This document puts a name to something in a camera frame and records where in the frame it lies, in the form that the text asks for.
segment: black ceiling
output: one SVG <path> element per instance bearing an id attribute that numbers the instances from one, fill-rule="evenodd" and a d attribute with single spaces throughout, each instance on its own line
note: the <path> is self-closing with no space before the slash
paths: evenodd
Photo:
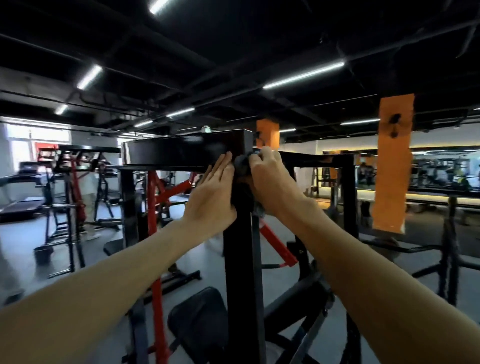
<path id="1" fill-rule="evenodd" d="M 381 97 L 415 93 L 415 129 L 455 125 L 480 114 L 478 23 L 480 2 L 469 0 L 169 0 L 155 16 L 143 0 L 3 0 L 0 67 L 68 87 L 45 107 L 22 105 L 45 93 L 16 91 L 0 114 L 93 126 L 107 110 L 103 127 L 132 130 L 138 116 L 155 120 L 145 130 L 171 133 L 269 117 L 297 127 L 295 142 L 373 134 L 375 124 L 339 124 L 378 115 Z M 342 69 L 262 90 L 340 59 Z M 104 72 L 80 93 L 93 63 Z M 74 105 L 58 117 L 55 100 Z"/>

